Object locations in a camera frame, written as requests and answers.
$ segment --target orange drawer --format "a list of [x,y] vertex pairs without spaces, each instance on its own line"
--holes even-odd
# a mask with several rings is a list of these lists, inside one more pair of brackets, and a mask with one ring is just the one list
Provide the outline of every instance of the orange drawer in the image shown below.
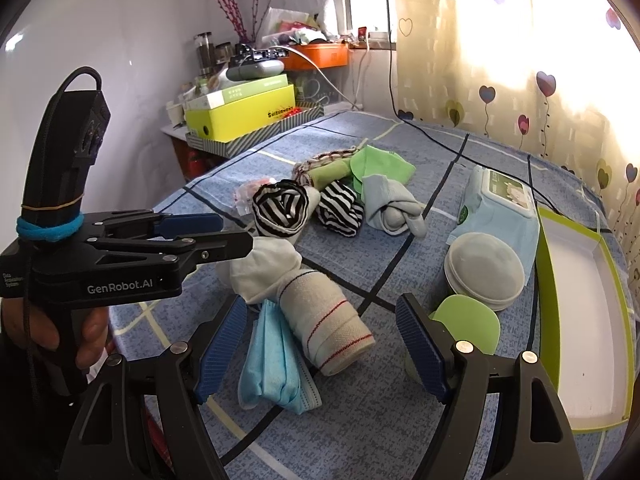
[[[349,60],[349,45],[346,43],[299,45],[293,48],[299,50],[320,68],[345,66]],[[282,62],[284,70],[312,70],[314,68],[306,59],[293,52],[289,52],[289,57],[284,58]]]

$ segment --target curtain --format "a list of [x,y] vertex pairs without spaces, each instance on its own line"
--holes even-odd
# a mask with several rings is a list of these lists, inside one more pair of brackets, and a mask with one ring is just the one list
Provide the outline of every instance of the curtain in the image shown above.
[[396,0],[399,114],[591,187],[640,295],[640,53],[607,0]]

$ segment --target finger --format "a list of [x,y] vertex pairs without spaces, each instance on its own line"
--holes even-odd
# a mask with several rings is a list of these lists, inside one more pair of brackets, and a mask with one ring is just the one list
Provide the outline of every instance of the finger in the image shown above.
[[96,364],[104,345],[107,341],[107,327],[104,327],[102,333],[93,341],[86,341],[82,343],[78,349],[78,355],[76,355],[76,366],[81,370],[88,368],[89,366]]
[[109,322],[109,309],[105,306],[94,308],[82,324],[82,338],[93,342],[102,336]]
[[[22,319],[23,301],[20,299],[2,301],[2,317],[9,337],[18,346],[26,346]],[[29,329],[31,340],[47,350],[58,348],[60,338],[53,322],[38,307],[30,305]]]

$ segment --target blue hair tie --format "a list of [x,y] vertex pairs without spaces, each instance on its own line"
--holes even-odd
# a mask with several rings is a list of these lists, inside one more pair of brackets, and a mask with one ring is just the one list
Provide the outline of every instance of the blue hair tie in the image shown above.
[[78,231],[83,221],[84,215],[80,213],[66,224],[56,225],[55,227],[40,227],[20,217],[16,222],[15,230],[18,236],[34,242],[59,242]]

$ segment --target green cloth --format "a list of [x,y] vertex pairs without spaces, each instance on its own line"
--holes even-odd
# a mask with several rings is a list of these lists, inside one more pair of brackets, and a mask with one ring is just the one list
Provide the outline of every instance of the green cloth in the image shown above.
[[474,298],[459,294],[449,296],[430,317],[447,327],[453,339],[469,341],[483,354],[493,355],[498,347],[498,316]]
[[406,184],[415,172],[415,166],[409,164],[397,153],[379,150],[373,146],[364,146],[351,157],[353,189],[362,194],[362,179],[365,176],[380,174],[400,184]]
[[340,158],[330,162],[326,166],[314,168],[306,173],[311,178],[311,182],[318,191],[322,191],[334,180],[340,180],[351,175],[350,159]]

